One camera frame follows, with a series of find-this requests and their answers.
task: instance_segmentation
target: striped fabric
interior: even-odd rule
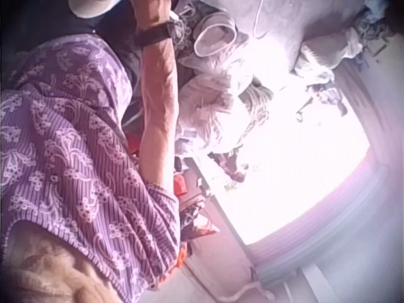
[[[95,35],[29,53],[1,95],[2,256],[12,226],[36,223],[73,246],[124,302],[177,261],[175,197],[143,182],[120,128],[132,95]]]

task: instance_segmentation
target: beige fabric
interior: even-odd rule
[[[84,256],[30,222],[11,230],[4,264],[1,284],[17,302],[122,302]]]

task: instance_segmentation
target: cable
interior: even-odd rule
[[[289,303],[294,303],[292,293],[291,293],[288,283],[286,283],[286,281],[283,281],[283,286],[285,287],[286,294],[288,295]]]
[[[268,299],[269,303],[272,303],[275,301],[275,296],[273,295],[273,293],[271,293],[269,290],[265,290],[262,288],[261,283],[259,282],[252,282],[250,284],[247,284],[245,286],[243,286],[237,293],[235,293],[234,295],[232,295],[231,297],[218,297],[216,298],[208,289],[208,287],[206,287],[202,281],[195,275],[195,273],[192,271],[192,269],[190,269],[190,267],[188,266],[188,264],[186,264],[184,262],[184,266],[187,269],[187,271],[191,274],[191,276],[197,281],[197,283],[203,288],[203,290],[216,302],[216,303],[229,303],[229,302],[236,302],[237,300],[239,300],[242,295],[244,295],[248,290],[250,289],[258,289],[258,291]]]
[[[267,32],[265,32],[265,33],[264,33],[262,36],[260,36],[260,37],[257,37],[257,33],[256,33],[256,31],[257,31],[257,26],[258,26],[259,14],[261,14],[261,10],[262,10],[262,8],[263,8],[263,3],[264,3],[264,0],[259,0],[258,10],[257,10],[257,14],[256,14],[256,16],[255,16],[254,26],[253,26],[253,28],[252,28],[252,36],[253,36],[255,39],[258,39],[258,40],[264,38],[264,37],[266,36],[266,34],[268,33],[268,31],[267,31]]]

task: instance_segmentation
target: forearm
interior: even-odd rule
[[[145,132],[140,146],[140,173],[147,181],[172,191],[178,87],[171,39],[143,49],[141,83]]]

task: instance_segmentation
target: red object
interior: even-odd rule
[[[174,176],[174,194],[176,197],[181,197],[188,193],[185,179],[182,175]]]
[[[128,141],[128,152],[132,155],[139,151],[141,136],[137,134],[125,134]]]

